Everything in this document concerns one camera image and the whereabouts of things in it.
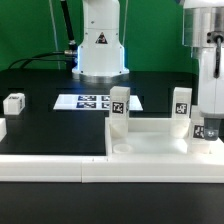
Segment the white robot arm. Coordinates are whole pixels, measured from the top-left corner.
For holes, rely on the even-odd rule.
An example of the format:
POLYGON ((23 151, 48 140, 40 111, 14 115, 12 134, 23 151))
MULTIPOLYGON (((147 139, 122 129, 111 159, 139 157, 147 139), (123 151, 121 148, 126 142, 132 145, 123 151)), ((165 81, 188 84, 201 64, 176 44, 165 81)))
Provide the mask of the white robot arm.
MULTIPOLYGON (((82 0, 84 39, 77 49, 75 78, 106 80, 127 74, 119 41, 118 0, 82 0)), ((199 63, 198 107, 204 138, 215 141, 224 119, 224 0, 175 0, 183 7, 183 44, 199 63)))

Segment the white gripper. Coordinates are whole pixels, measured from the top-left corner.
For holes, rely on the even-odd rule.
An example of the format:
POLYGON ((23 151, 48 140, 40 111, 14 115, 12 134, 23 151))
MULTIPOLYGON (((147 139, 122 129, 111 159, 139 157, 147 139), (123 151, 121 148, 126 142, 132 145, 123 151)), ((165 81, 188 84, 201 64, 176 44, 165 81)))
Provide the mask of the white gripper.
POLYGON ((216 141, 224 118, 224 48, 221 49, 219 75, 214 77, 216 49, 203 48, 199 60, 198 107, 204 119, 204 138, 216 141))

